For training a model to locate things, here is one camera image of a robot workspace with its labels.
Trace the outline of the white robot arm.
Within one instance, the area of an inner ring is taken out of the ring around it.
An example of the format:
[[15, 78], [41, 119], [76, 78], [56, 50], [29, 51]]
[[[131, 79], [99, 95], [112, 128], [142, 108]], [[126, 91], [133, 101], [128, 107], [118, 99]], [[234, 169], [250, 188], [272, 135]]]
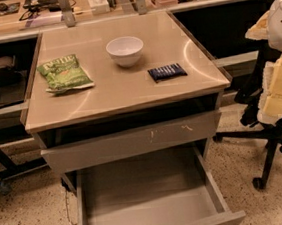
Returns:
[[266, 40], [270, 48], [281, 53], [275, 62], [266, 61], [257, 114], [258, 121], [275, 125], [282, 118], [282, 0], [274, 0], [245, 35], [251, 40]]

